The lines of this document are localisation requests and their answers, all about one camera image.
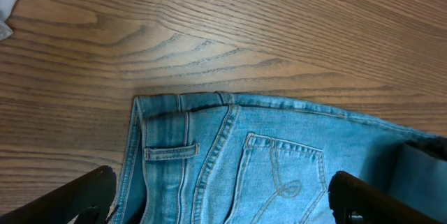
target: blue denim jeans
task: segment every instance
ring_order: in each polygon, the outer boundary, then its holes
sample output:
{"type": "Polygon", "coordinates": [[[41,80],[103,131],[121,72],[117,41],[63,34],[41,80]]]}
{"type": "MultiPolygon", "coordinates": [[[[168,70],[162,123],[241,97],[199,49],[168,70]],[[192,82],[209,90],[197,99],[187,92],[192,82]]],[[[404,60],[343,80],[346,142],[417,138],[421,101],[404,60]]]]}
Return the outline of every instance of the blue denim jeans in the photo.
{"type": "Polygon", "coordinates": [[[137,97],[115,223],[334,223],[343,170],[386,192],[401,143],[376,117],[247,94],[137,97]]]}

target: folded jeans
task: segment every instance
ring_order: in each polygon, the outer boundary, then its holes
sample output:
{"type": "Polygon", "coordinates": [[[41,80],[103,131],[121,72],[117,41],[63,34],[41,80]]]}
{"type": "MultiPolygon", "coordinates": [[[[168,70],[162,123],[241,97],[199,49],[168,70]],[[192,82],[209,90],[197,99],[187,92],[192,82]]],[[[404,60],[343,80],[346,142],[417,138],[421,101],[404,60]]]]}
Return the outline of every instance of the folded jeans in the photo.
{"type": "Polygon", "coordinates": [[[135,98],[114,223],[334,223],[338,170],[386,192],[399,148],[438,136],[291,98],[135,98]]]}

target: brown wood grain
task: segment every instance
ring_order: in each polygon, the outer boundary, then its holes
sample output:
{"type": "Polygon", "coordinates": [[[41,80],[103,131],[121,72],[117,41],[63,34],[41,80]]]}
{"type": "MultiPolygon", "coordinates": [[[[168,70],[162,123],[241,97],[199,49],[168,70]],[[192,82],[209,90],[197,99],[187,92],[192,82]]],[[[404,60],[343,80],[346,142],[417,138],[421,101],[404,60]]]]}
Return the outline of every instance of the brown wood grain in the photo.
{"type": "Polygon", "coordinates": [[[99,165],[136,95],[245,91],[447,135],[447,0],[19,0],[0,42],[0,214],[99,165]]]}

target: wood grain pattern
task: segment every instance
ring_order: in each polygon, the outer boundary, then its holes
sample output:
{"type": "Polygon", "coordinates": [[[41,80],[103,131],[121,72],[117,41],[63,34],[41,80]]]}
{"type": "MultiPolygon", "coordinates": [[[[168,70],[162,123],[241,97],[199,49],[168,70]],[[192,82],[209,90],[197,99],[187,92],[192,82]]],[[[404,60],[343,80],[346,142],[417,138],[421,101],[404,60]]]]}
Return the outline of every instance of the wood grain pattern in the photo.
{"type": "Polygon", "coordinates": [[[447,0],[19,0],[0,42],[0,214],[121,168],[132,99],[245,91],[447,135],[447,0]]]}

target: back pocket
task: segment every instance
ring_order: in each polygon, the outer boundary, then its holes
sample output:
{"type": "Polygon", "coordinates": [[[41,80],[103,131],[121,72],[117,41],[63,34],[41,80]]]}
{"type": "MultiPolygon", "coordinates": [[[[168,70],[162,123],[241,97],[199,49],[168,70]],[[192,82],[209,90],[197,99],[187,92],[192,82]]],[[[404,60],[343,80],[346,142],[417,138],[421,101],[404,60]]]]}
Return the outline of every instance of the back pocket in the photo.
{"type": "Polygon", "coordinates": [[[250,133],[225,224],[306,223],[326,190],[322,150],[250,133]]]}

